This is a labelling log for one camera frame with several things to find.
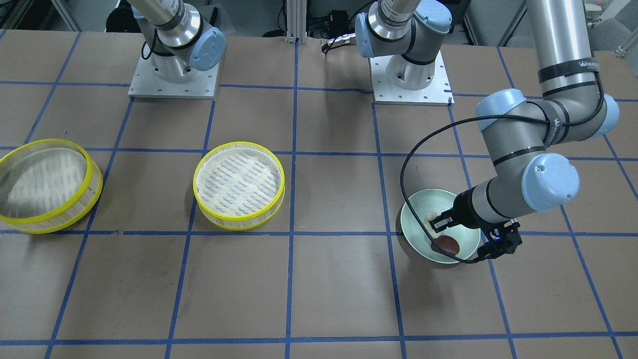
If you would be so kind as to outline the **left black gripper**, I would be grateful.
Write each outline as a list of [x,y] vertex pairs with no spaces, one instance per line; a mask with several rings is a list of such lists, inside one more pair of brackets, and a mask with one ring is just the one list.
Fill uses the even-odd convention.
[[453,207],[449,211],[438,213],[439,216],[432,222],[432,230],[442,233],[454,226],[462,225],[470,229],[480,229],[481,218],[478,216],[473,204],[473,190],[464,191],[454,198]]

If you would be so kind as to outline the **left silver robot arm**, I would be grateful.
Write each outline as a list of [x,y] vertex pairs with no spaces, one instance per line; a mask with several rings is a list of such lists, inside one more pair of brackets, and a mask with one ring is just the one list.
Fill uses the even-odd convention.
[[[478,123],[496,176],[455,198],[429,220],[435,232],[464,225],[493,230],[527,214],[551,210],[576,196],[576,168],[551,146],[610,132],[619,107],[604,93],[581,0],[529,0],[542,98],[504,89],[477,105]],[[355,21],[363,57],[397,55],[399,63],[431,69],[447,30],[434,0],[375,1]]]

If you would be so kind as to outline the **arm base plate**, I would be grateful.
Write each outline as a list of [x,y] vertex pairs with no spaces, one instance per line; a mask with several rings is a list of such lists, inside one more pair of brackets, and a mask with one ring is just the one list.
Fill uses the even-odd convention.
[[453,105],[444,58],[439,51],[433,63],[421,66],[401,55],[369,59],[373,99],[385,105]]
[[207,71],[191,67],[176,56],[140,58],[128,90],[132,98],[206,99],[217,94],[220,64]]

